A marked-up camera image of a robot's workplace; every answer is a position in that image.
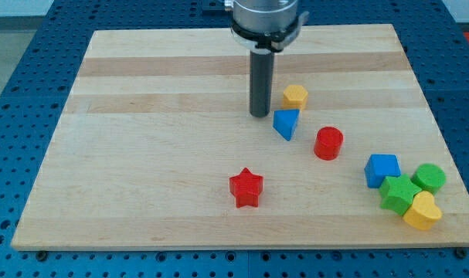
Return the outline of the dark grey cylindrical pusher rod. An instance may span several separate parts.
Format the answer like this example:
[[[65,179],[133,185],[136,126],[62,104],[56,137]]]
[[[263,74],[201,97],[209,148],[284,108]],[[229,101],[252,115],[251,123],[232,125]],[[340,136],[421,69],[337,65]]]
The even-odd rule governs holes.
[[[250,114],[254,117],[270,112],[273,72],[273,53],[250,53]]]

